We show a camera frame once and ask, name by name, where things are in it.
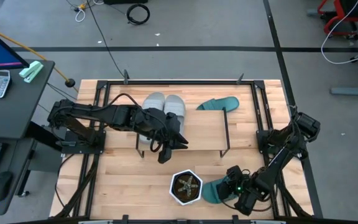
wooden tabletop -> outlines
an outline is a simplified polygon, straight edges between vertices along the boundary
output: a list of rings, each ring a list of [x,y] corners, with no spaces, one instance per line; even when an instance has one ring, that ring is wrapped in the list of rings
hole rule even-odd
[[[270,112],[275,129],[285,127],[289,122],[287,102],[280,80],[264,80]],[[82,80],[77,103],[93,104],[97,80]],[[189,150],[175,150],[172,159],[165,164],[157,162],[158,153],[152,153],[149,146],[140,145],[145,151],[141,158],[135,150],[136,133],[118,132],[106,128],[107,138],[104,154],[101,155],[96,178],[91,218],[121,219],[231,219],[273,218],[272,210],[252,212],[249,217],[223,204],[213,205],[203,199],[191,205],[181,206],[168,193],[172,174],[191,169],[204,183],[222,178],[226,170],[239,165],[241,169],[256,171],[264,165],[257,149],[255,132],[257,122],[249,85],[114,85],[109,99],[119,93],[130,94],[138,104],[152,92],[160,91],[168,96],[175,94],[185,101],[185,132]],[[202,102],[212,98],[235,96],[240,101],[238,109],[227,114],[231,150],[220,158],[219,150],[225,150],[226,134],[222,111],[196,111]],[[125,96],[117,104],[132,104]],[[264,128],[267,129],[262,112]],[[75,155],[60,171],[57,189],[64,203],[70,199],[78,185],[82,155]],[[313,213],[301,162],[293,159],[283,170],[287,189],[295,200],[308,212]],[[81,211],[85,209],[83,197]],[[280,196],[277,197],[282,211]],[[268,207],[269,202],[257,202],[255,208]],[[50,215],[55,215],[62,206],[54,196]]]

white hexagonal pot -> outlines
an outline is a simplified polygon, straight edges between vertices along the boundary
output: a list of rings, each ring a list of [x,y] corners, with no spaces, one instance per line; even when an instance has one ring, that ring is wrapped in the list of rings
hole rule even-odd
[[[193,179],[195,180],[195,182],[197,183],[198,185],[198,193],[194,196],[194,199],[191,199],[189,201],[187,200],[181,200],[180,198],[178,198],[176,195],[175,195],[175,184],[177,183],[177,180],[183,176],[183,175],[192,175],[193,176]],[[173,174],[172,175],[172,180],[171,180],[171,186],[169,188],[169,194],[172,195],[172,197],[181,205],[188,205],[188,204],[191,204],[195,201],[198,201],[199,199],[201,199],[201,191],[203,189],[203,180],[201,180],[201,178],[199,178],[193,171],[191,170],[184,170],[184,171],[181,171],[179,173],[176,173],[176,174]]]

potted plant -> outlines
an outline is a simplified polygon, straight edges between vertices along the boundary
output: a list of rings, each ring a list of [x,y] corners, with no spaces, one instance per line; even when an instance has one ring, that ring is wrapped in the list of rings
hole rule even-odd
[[[169,194],[181,205],[188,205],[201,198],[202,187],[203,180],[188,169],[172,176]]]

computer mouse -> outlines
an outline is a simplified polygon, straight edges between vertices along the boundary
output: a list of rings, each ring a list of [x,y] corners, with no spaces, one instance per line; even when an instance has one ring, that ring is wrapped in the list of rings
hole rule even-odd
[[[9,171],[0,173],[0,201],[4,200],[9,193],[13,175]]]

black desk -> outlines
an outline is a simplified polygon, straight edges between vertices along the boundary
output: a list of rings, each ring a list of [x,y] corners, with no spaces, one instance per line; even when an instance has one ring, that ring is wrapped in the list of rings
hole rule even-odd
[[[20,69],[11,70],[12,83],[5,97],[0,99],[0,142],[8,144],[0,161],[0,173],[7,170],[13,173],[9,194],[0,201],[0,215],[6,213],[13,195],[20,195],[24,191],[36,143],[41,142],[61,151],[61,147],[55,144],[57,138],[31,121],[55,65],[51,61],[40,62],[44,67],[31,83],[26,83],[19,76]]]

